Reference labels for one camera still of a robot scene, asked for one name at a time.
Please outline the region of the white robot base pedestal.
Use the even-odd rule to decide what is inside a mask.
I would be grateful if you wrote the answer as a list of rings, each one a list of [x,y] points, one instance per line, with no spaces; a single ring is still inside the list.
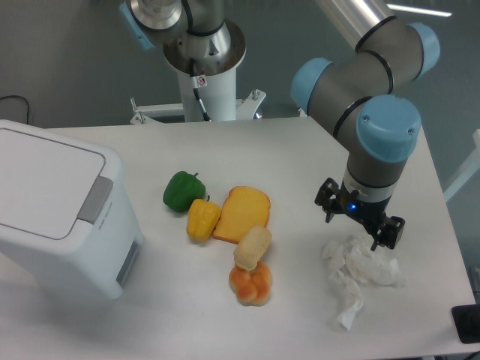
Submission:
[[[176,72],[181,103],[138,106],[131,98],[130,122],[139,125],[171,116],[183,116],[186,122],[260,119],[264,91],[255,88],[246,98],[237,97],[237,67],[245,53],[242,30],[228,19],[215,33],[185,32],[165,41],[163,54]]]

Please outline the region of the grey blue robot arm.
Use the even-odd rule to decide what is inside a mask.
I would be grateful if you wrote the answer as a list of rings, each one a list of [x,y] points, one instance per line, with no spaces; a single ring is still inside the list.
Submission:
[[[404,219],[386,207],[416,147],[421,117],[394,90],[429,71],[440,56],[431,28],[406,25],[384,1],[321,1],[319,7],[355,50],[348,62],[303,64],[292,99],[349,153],[341,183],[326,180],[315,202],[327,218],[361,224],[374,247],[394,248]],[[156,43],[178,75],[188,122],[239,119],[236,69],[245,57],[242,30],[222,1],[124,1],[121,12],[139,42]]]

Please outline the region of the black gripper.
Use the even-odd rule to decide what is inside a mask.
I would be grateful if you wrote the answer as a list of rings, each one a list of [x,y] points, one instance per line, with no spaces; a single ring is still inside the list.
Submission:
[[[378,247],[393,250],[401,239],[406,221],[402,217],[386,217],[386,207],[390,198],[379,202],[367,202],[354,197],[356,191],[349,192],[332,178],[327,178],[320,186],[314,203],[325,212],[328,224],[336,214],[346,215],[361,224],[367,233],[372,234],[371,251]]]

